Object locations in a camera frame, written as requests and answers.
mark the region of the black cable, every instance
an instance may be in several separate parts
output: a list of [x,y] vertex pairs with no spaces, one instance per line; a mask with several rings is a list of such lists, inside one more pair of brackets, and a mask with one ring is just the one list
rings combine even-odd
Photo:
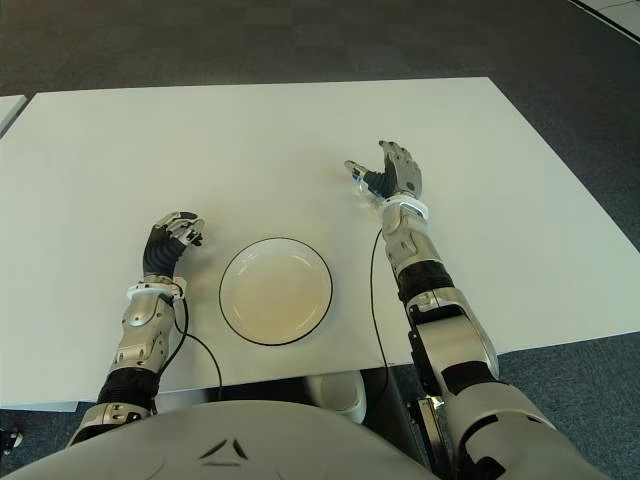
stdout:
[[602,10],[606,10],[607,8],[621,7],[623,5],[629,5],[630,3],[636,3],[638,1],[640,0],[629,0],[628,2],[614,3],[612,5],[607,5],[606,7],[598,8],[598,11],[601,12]]
[[384,362],[384,384],[382,388],[378,392],[376,398],[369,404],[369,408],[367,409],[367,414],[373,412],[375,408],[380,403],[380,399],[384,395],[384,392],[387,390],[387,386],[389,385],[389,364],[387,363],[387,357],[384,354],[384,349],[382,348],[382,340],[380,340],[380,332],[378,331],[378,322],[376,321],[376,312],[373,305],[373,262],[376,256],[376,247],[378,246],[378,240],[380,240],[380,235],[382,234],[382,230],[378,232],[376,235],[376,240],[373,242],[373,251],[371,252],[371,267],[369,269],[369,303],[371,305],[371,318],[373,319],[373,326],[376,329],[376,338],[378,339],[378,346],[380,347],[380,353],[382,354],[382,361]]
[[183,338],[189,337],[191,340],[195,340],[196,342],[198,342],[200,346],[207,351],[207,353],[211,357],[211,360],[213,360],[213,364],[216,366],[216,371],[218,372],[218,401],[221,401],[222,400],[222,372],[220,372],[220,365],[218,365],[218,360],[216,359],[216,356],[213,354],[211,349],[202,340],[200,340],[195,335],[188,333],[187,329],[189,328],[188,327],[189,308],[187,307],[187,299],[184,297],[182,298],[182,307],[184,308],[184,325],[185,325],[184,332],[180,329],[180,326],[178,325],[178,321],[174,319],[176,328],[180,333],[182,333]]
[[178,342],[178,346],[176,346],[176,349],[173,351],[171,356],[169,358],[167,358],[167,361],[164,362],[164,365],[162,365],[162,367],[160,367],[160,370],[158,370],[158,378],[160,378],[162,376],[162,374],[167,369],[167,367],[171,364],[173,359],[176,358],[176,355],[178,354],[178,352],[182,348],[182,345],[184,344],[184,341],[187,338],[187,331],[189,330],[189,315],[188,314],[184,316],[184,332],[182,332],[180,329],[178,329],[178,330],[180,331],[180,333],[182,333],[182,337],[180,337],[180,341]]

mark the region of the silver arm segment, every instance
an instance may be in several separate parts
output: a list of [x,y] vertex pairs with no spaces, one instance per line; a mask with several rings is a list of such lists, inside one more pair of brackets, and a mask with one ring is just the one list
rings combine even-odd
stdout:
[[193,213],[173,212],[151,229],[142,262],[144,278],[127,291],[131,303],[107,380],[69,446],[149,416],[169,354],[173,304],[184,298],[186,289],[173,271],[187,246],[200,245],[203,226]]
[[374,176],[353,162],[346,167],[386,198],[381,206],[386,254],[409,319],[422,385],[444,404],[453,470],[462,478],[607,478],[520,390],[498,381],[495,349],[427,234],[420,189],[407,188],[421,185],[420,169],[397,144],[381,145],[384,174]]

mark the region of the robotic finger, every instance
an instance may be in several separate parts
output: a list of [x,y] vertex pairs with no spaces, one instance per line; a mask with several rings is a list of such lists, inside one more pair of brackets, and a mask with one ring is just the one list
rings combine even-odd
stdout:
[[378,144],[384,152],[384,173],[371,171],[347,160],[344,165],[354,180],[363,181],[371,193],[381,198],[400,194],[420,198],[422,173],[411,154],[395,142],[380,140]]
[[204,220],[191,212],[172,212],[151,229],[142,257],[144,277],[173,277],[176,263],[189,245],[202,244]]

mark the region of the gray carpet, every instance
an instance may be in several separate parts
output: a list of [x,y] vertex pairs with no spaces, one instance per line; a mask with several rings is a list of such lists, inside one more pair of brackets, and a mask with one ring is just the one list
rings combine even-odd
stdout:
[[[640,47],[569,2],[1,0],[0,7],[0,95],[489,76],[640,248]],[[640,478],[639,344],[636,334],[512,353],[503,374],[603,471]],[[78,416],[3,412],[0,420],[30,425],[23,453],[5,458],[1,474],[60,448]]]

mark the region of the white plate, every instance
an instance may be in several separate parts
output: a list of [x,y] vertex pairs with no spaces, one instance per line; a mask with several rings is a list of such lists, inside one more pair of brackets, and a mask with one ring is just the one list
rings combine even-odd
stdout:
[[246,340],[283,345],[318,326],[332,291],[329,269],[314,249],[297,240],[271,238],[231,260],[220,284],[220,308]]

